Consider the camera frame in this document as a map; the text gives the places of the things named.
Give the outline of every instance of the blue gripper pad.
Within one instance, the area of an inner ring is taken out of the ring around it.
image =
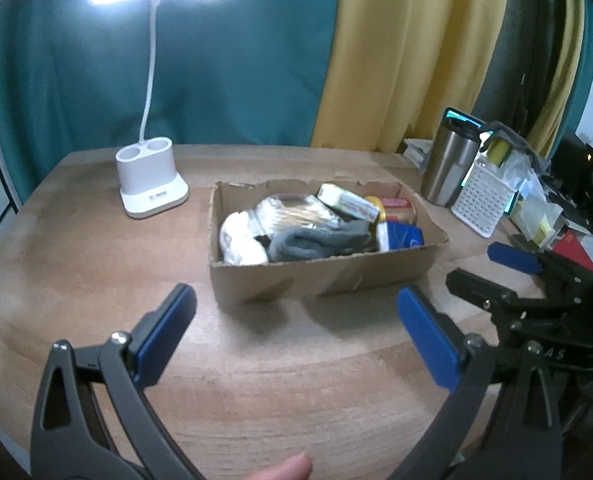
[[[454,392],[460,380],[459,355],[436,321],[447,318],[448,323],[454,325],[454,322],[446,314],[439,314],[423,294],[412,286],[401,289],[397,304],[399,317],[434,382]]]
[[[196,292],[189,285],[177,285],[156,312],[146,314],[158,322],[153,326],[146,323],[148,334],[135,354],[135,386],[147,388],[159,381],[195,314]]]
[[[543,266],[533,254],[526,253],[500,242],[494,242],[489,245],[487,248],[487,257],[497,264],[524,272],[525,274],[538,274],[543,270]]]

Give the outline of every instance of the white perforated basket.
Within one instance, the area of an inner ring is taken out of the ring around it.
[[[489,238],[515,192],[480,162],[475,162],[452,206],[452,213],[478,234]]]

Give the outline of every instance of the desk lamp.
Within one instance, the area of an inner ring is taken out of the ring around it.
[[[107,5],[128,0],[90,1]],[[139,139],[116,153],[121,199],[132,218],[146,218],[180,205],[190,194],[188,184],[176,170],[172,140],[167,137],[145,139],[156,65],[156,11],[160,3],[161,0],[151,0],[150,4],[150,66]]]

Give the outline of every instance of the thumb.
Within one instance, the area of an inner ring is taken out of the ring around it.
[[[311,475],[311,458],[306,453],[288,458],[279,465],[254,473],[247,480],[307,480]]]

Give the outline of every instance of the white lamp base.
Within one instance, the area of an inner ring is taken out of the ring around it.
[[[179,173],[169,184],[148,189],[138,195],[126,195],[121,199],[126,213],[131,218],[147,218],[167,209],[181,205],[190,196],[190,188]]]
[[[131,218],[147,218],[182,204],[190,188],[176,171],[172,141],[156,137],[116,153],[123,207]]]

